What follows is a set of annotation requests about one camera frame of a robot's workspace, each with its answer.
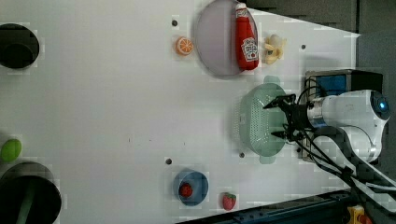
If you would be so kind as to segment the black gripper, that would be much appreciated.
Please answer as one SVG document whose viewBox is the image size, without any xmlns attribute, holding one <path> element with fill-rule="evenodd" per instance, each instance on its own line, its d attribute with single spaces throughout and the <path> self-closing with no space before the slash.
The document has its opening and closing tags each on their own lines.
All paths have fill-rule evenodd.
<svg viewBox="0 0 396 224">
<path fill-rule="evenodd" d="M 306 105 L 295 103 L 295 94 L 277 96 L 264 109 L 279 107 L 285 114 L 287 122 L 283 125 L 284 131 L 272 132 L 272 135 L 290 142 L 300 141 L 305 138 L 309 121 L 306 115 Z"/>
</svg>

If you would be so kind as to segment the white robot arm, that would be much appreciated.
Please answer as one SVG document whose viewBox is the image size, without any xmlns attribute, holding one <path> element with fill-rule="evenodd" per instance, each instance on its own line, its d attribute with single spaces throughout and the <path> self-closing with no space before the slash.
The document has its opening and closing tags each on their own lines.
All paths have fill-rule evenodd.
<svg viewBox="0 0 396 224">
<path fill-rule="evenodd" d="M 395 213 L 395 181 L 376 169 L 382 136 L 389 121 L 386 97 L 373 90 L 348 91 L 301 105 L 294 94 L 280 95 L 265 106 L 279 108 L 287 123 L 273 135 L 303 146 L 317 166 L 340 178 L 361 201 Z"/>
</svg>

